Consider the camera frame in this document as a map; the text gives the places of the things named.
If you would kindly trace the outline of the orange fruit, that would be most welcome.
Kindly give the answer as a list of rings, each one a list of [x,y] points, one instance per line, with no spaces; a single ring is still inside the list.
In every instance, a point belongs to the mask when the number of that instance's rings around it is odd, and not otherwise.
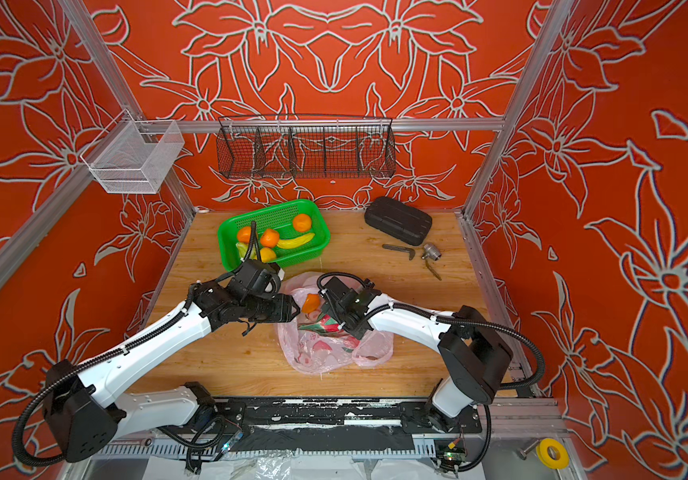
[[[312,313],[320,309],[321,303],[322,301],[319,294],[310,293],[306,296],[306,299],[301,307],[301,311],[305,315],[310,316]]]
[[[275,248],[280,241],[279,232],[274,229],[266,229],[260,237],[260,244],[263,247]]]
[[[298,214],[292,219],[292,227],[298,233],[307,233],[312,229],[312,218],[307,214]]]

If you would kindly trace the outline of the yellow lemon fruit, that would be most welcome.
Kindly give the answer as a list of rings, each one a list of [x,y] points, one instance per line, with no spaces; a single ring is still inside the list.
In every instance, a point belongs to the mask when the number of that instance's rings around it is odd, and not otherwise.
[[[259,251],[260,260],[263,263],[273,263],[277,259],[277,254],[275,251],[268,247],[263,247]]]

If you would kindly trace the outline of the pink translucent plastic bag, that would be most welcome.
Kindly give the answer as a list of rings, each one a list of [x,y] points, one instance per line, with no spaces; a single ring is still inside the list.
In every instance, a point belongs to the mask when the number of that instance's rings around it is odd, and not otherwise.
[[[284,281],[281,291],[291,295],[302,307],[308,294],[319,294],[316,285],[319,276],[314,271],[301,273]],[[313,323],[328,315],[322,311],[325,301],[321,295],[320,298],[320,309],[310,316],[301,312],[291,322],[275,326],[282,354],[294,370],[307,375],[322,375],[351,364],[375,368],[392,358],[394,335],[391,333],[369,331],[362,340],[357,340],[344,331],[333,337],[299,331],[300,324]]]

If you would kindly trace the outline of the red green dragon fruit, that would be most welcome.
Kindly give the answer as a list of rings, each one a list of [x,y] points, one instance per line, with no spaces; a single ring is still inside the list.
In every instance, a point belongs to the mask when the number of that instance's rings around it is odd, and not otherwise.
[[[324,315],[313,323],[300,324],[298,330],[312,332],[324,337],[338,336],[343,333],[343,327],[328,315]]]

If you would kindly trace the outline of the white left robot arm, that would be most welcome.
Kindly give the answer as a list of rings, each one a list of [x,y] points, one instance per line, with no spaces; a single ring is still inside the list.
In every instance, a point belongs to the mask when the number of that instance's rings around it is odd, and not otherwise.
[[[300,308],[292,296],[281,293],[284,276],[275,262],[248,259],[216,279],[191,284],[171,312],[116,347],[78,364],[64,360],[54,365],[13,428],[15,459],[31,467],[77,463],[122,436],[192,422],[208,402],[198,383],[141,395],[128,394],[128,388],[227,324],[293,320]],[[54,456],[38,457],[25,445],[24,430],[36,410],[60,450]]]

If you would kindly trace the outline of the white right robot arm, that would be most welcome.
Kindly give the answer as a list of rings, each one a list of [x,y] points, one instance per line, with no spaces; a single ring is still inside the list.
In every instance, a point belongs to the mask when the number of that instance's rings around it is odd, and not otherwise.
[[[424,309],[399,302],[353,274],[329,272],[316,281],[324,307],[346,333],[361,339],[368,332],[394,334],[438,353],[448,372],[429,396],[428,410],[454,419],[471,405],[490,405],[501,390],[531,387],[546,372],[544,355],[520,332],[488,322],[464,305],[456,312]],[[513,360],[509,337],[527,348],[535,370],[522,380],[506,382]]]

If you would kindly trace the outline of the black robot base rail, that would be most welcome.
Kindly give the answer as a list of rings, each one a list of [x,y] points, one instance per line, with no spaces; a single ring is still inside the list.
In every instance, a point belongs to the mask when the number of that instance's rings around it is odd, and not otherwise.
[[[228,448],[228,458],[282,452],[422,459],[453,440],[471,445],[483,432],[475,408],[435,426],[426,401],[413,397],[222,397],[215,403],[226,420],[198,440],[222,434],[203,452],[206,459],[237,433],[242,437]]]

